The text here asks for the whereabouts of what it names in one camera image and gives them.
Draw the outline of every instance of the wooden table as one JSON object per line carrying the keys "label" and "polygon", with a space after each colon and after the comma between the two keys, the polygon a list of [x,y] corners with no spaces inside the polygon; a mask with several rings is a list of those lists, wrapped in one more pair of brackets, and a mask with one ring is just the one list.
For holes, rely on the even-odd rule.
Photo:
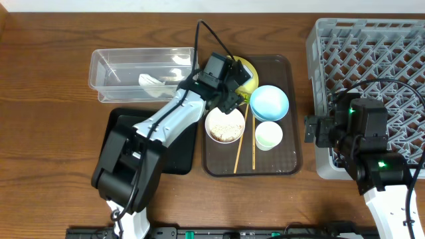
{"label": "wooden table", "polygon": [[[106,226],[110,210],[90,178],[109,112],[88,87],[93,50],[192,46],[205,19],[235,55],[282,54],[292,64],[299,132],[313,114],[305,40],[321,17],[425,15],[12,13],[0,44],[0,231],[6,238],[63,238],[70,226]],[[201,62],[222,52],[202,29]],[[163,104],[134,104],[157,109]],[[283,228],[289,222],[352,220],[374,225],[353,181],[315,172],[313,144],[302,143],[293,177],[213,178],[201,167],[201,138],[188,175],[163,175],[148,217],[154,225]],[[416,186],[425,215],[425,183]]]}

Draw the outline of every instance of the wooden chopstick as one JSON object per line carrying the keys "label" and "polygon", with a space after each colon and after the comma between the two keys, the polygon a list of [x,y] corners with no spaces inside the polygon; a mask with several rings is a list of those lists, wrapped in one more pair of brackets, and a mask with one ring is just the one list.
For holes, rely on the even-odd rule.
{"label": "wooden chopstick", "polygon": [[252,116],[252,170],[255,170],[255,117]]}
{"label": "wooden chopstick", "polygon": [[[250,104],[246,105],[246,110],[245,110],[245,125],[246,125],[246,117],[248,116],[248,111],[250,108]],[[233,173],[236,173],[236,170],[238,169],[238,162],[239,162],[239,155],[240,155],[240,148],[242,147],[242,140],[244,139],[244,134],[242,134],[242,136],[240,136],[240,140],[239,140],[239,147],[238,147],[238,154],[236,154],[236,162],[234,163],[234,170]]]}

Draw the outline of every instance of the white cup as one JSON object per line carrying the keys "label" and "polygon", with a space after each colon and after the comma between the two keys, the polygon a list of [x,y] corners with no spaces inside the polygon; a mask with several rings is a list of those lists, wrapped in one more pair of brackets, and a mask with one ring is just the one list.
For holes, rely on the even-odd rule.
{"label": "white cup", "polygon": [[272,122],[262,122],[255,129],[255,144],[262,151],[273,149],[284,137],[281,127]]}

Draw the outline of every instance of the brown plastic tray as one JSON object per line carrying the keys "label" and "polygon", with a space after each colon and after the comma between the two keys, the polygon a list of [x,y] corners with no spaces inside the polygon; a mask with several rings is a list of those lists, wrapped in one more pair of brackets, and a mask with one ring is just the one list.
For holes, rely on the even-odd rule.
{"label": "brown plastic tray", "polygon": [[[290,101],[290,110],[277,121],[284,132],[282,142],[269,151],[261,151],[255,146],[255,169],[253,169],[252,120],[256,120],[249,109],[236,173],[234,173],[239,141],[222,144],[213,141],[203,130],[203,167],[214,177],[252,175],[293,175],[301,169],[302,156],[299,143],[297,110],[289,61],[280,55],[245,56],[258,73],[260,86],[273,85],[282,89]],[[238,110],[245,115],[246,104]]]}

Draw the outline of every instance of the transparent plastic box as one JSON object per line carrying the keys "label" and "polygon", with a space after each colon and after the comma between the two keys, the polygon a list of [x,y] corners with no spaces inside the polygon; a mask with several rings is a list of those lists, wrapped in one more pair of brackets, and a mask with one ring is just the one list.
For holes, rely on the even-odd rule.
{"label": "transparent plastic box", "polygon": [[100,102],[163,102],[191,73],[194,49],[101,49],[92,54],[89,87]]}

